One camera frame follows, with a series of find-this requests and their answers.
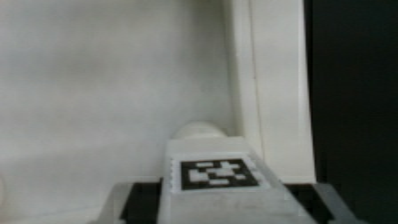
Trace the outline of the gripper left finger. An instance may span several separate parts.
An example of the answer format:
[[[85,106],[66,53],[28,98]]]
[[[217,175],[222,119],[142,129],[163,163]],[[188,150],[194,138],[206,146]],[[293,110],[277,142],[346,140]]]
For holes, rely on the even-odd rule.
[[[89,224],[156,224],[162,182],[119,183]]]

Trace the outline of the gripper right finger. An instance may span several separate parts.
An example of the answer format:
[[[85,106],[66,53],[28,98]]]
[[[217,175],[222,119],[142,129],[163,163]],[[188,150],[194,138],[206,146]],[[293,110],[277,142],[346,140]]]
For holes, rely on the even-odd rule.
[[[316,224],[368,224],[348,208],[329,183],[286,184]]]

